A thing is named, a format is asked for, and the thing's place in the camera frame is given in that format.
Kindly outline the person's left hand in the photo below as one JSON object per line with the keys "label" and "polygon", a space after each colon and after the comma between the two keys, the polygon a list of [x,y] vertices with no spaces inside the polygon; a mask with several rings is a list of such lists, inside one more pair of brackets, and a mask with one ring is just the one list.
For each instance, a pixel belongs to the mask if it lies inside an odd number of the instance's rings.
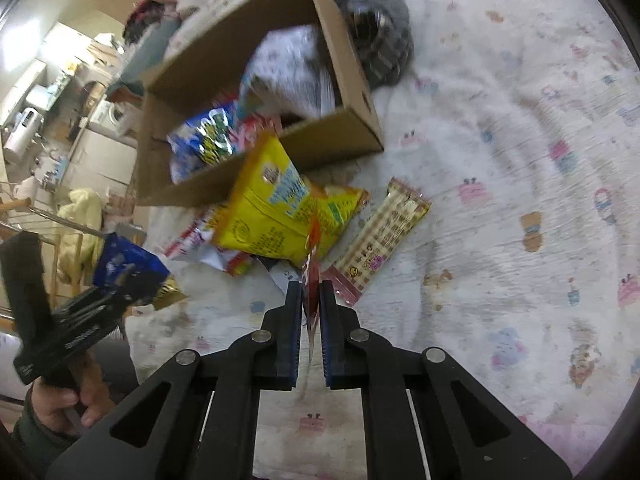
{"label": "person's left hand", "polygon": [[56,434],[80,437],[114,407],[102,370],[91,353],[74,363],[78,388],[58,388],[38,378],[32,384],[32,409],[38,420]]}

